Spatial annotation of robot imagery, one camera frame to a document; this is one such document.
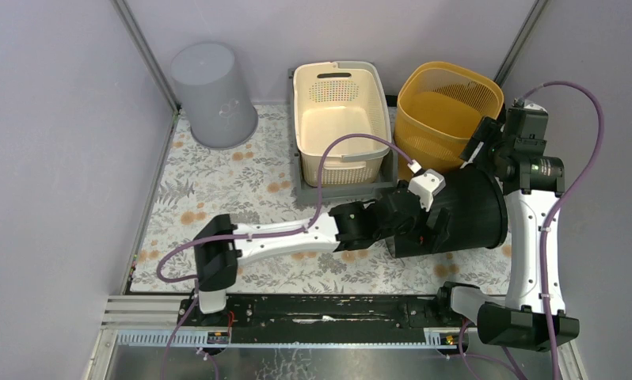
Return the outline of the black ribbed plastic bin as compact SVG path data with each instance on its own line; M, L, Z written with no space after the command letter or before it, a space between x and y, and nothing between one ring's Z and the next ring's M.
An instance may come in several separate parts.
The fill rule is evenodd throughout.
M446 186L410 233L386 239L393 258L467 249L493 249L508 233L508 213L500 185L475 165L446 173Z

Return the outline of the large grey plastic bin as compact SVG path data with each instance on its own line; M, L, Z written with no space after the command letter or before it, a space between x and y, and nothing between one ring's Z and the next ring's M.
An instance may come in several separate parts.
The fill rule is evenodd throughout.
M253 136L257 110L230 47L213 42L186 47L171 61L170 74L200 145L227 150Z

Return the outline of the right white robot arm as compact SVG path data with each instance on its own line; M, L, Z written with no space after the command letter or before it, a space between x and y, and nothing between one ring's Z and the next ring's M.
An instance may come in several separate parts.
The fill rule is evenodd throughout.
M447 173L433 204L449 216L441 252L512 241L504 300L447 282L434 305L442 325L472 320L484 344L546 352L581 329L566 313L558 278L558 235L550 226L565 194L565 167L545 153L547 123L547 111L532 103L514 104L505 122L482 118L461 154L464 166Z

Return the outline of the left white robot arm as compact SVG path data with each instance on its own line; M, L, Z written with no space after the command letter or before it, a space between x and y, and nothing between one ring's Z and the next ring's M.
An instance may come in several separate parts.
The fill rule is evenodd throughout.
M344 203L315 220L248 225L233 224L229 215L215 216L196 235L196 316L206 325L224 319L227 289L236 282L238 266L246 262L367 249L385 239L406 239L416 243L420 253L433 252L439 232L427 227L427 219L444 186L435 179L421 184L414 178L377 200Z

